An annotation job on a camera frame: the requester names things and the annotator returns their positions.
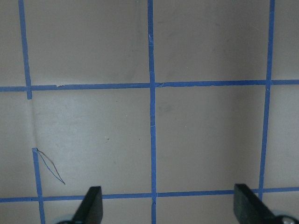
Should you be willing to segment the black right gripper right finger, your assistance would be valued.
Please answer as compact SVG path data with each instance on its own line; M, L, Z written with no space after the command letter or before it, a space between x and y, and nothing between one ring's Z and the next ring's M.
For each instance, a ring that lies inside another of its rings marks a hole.
M234 185L234 215L240 224L271 224L276 218L246 184Z

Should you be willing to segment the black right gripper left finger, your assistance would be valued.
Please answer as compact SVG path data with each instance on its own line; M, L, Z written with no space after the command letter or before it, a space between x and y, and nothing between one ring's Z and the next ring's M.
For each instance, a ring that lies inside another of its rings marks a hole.
M103 219L101 186L90 187L76 213L72 224L100 224Z

